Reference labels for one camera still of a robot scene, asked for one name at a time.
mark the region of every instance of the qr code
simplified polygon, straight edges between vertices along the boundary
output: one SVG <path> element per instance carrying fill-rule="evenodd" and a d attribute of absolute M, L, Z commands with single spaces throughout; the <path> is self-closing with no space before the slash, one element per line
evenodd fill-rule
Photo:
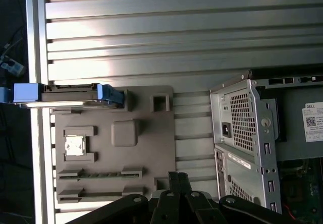
<path fill-rule="evenodd" d="M 315 117 L 306 117 L 306 124 L 308 127 L 315 127 L 316 126 Z"/>

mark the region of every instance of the ventilation holes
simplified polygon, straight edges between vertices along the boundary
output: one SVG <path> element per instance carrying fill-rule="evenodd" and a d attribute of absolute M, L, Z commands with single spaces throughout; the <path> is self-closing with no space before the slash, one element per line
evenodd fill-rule
<path fill-rule="evenodd" d="M 232 96 L 230 105 L 234 144 L 252 152 L 256 124 L 255 118 L 250 116 L 248 94 Z"/>
<path fill-rule="evenodd" d="M 234 181 L 231 182 L 230 186 L 230 195 L 238 196 L 242 199 L 248 200 L 252 202 L 252 198 L 250 195 L 247 194 L 239 185 L 237 185 Z"/>

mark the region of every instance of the screw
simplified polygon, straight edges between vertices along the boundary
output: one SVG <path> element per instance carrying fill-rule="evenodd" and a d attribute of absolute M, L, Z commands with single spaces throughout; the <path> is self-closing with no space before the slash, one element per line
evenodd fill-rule
<path fill-rule="evenodd" d="M 227 198 L 226 201 L 230 204 L 233 204 L 234 202 L 236 202 L 235 199 L 233 198 Z"/>
<path fill-rule="evenodd" d="M 191 196 L 193 196 L 193 197 L 199 197 L 199 196 L 200 196 L 200 194 L 199 194 L 199 193 L 197 193 L 197 192 L 192 192 L 192 193 L 191 193 Z"/>

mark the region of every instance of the barcode sticker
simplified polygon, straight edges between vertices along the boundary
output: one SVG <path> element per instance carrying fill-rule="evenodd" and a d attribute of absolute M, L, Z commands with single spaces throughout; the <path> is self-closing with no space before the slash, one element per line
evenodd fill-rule
<path fill-rule="evenodd" d="M 306 142 L 323 141 L 323 102 L 306 104 L 302 113 Z"/>
<path fill-rule="evenodd" d="M 228 157 L 233 159 L 235 162 L 241 164 L 242 166 L 245 166 L 247 169 L 251 169 L 251 165 L 248 164 L 247 162 L 243 161 L 242 159 L 240 159 L 240 158 L 238 158 L 238 157 L 236 157 L 236 156 L 234 156 L 234 155 L 232 155 L 230 153 L 228 154 Z"/>

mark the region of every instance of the power supply fan grille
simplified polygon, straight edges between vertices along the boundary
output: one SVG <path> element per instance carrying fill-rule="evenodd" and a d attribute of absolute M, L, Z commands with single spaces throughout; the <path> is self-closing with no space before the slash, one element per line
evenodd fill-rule
<path fill-rule="evenodd" d="M 232 96 L 230 105 L 234 144 L 252 152 L 252 135 L 256 132 L 256 126 L 255 118 L 250 116 L 248 94 Z"/>

